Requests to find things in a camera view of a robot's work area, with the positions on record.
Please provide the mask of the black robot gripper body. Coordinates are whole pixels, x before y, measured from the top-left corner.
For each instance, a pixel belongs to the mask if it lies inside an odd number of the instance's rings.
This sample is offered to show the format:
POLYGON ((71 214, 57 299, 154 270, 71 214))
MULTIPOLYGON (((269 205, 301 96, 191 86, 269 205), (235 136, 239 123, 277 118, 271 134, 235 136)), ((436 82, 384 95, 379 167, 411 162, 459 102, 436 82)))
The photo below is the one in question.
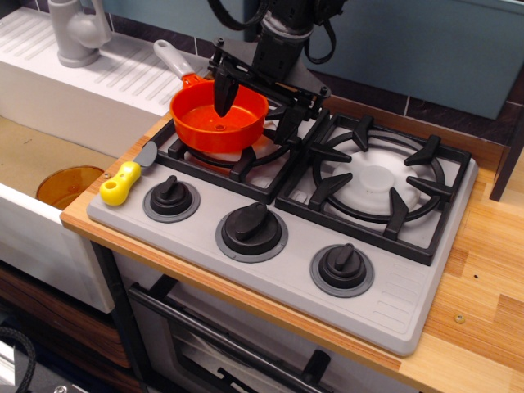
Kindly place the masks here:
POLYGON ((305 42, 263 32, 256 42, 217 38, 210 61, 213 76, 225 69, 243 86, 283 105, 295 102, 309 106, 313 117, 330 88, 316 78, 301 59, 305 42))

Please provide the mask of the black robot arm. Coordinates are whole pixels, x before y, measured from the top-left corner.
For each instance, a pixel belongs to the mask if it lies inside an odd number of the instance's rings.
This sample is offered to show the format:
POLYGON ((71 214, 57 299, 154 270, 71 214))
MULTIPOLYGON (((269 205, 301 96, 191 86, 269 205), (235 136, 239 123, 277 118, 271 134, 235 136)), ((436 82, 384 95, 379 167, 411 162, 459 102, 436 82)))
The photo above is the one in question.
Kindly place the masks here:
POLYGON ((300 124, 318 117, 331 90, 317 79, 301 58, 309 55, 310 36, 322 26, 331 46, 337 39, 331 18, 340 15, 342 1, 261 1, 247 21, 234 19, 220 1, 209 3, 220 23, 241 31, 258 25, 260 34, 248 43, 218 38, 210 70, 215 78, 215 111, 226 115, 241 87, 280 104, 274 142, 282 145, 300 124))

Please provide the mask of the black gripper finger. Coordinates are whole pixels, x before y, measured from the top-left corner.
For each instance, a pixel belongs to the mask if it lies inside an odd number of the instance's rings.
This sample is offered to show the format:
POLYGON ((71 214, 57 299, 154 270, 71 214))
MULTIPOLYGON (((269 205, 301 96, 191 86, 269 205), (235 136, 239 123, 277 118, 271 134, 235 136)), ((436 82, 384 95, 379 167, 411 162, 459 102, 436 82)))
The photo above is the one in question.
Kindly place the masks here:
POLYGON ((218 68, 214 81, 214 108, 218 116, 226 116, 236 96, 237 81, 225 69, 218 68))
POLYGON ((295 102, 280 106, 277 110, 278 126, 273 139, 275 144, 283 144, 309 118, 309 106, 295 102))

